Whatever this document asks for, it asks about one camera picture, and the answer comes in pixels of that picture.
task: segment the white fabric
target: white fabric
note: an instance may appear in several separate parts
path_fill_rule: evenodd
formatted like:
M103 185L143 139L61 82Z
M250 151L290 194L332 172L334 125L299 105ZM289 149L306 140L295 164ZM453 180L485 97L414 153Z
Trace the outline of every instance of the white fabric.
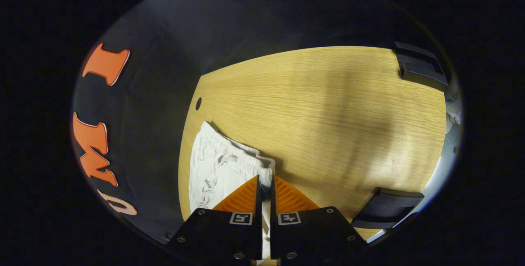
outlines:
M246 181L259 175L268 191L275 174L275 161L261 157L259 150L224 137L208 122L193 142L189 167L189 209L212 209ZM270 256L269 201L263 202L262 258Z

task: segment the wood grain surface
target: wood grain surface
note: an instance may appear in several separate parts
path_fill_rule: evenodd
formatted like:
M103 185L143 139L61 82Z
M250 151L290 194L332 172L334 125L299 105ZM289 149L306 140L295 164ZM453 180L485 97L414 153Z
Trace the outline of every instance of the wood grain surface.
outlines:
M351 221L376 187L423 190L441 154L445 117L443 93L402 80L390 49L301 49L216 70L200 78L184 126L182 215L190 215L189 160L204 120L274 158L278 176ZM379 231L356 230L364 239Z

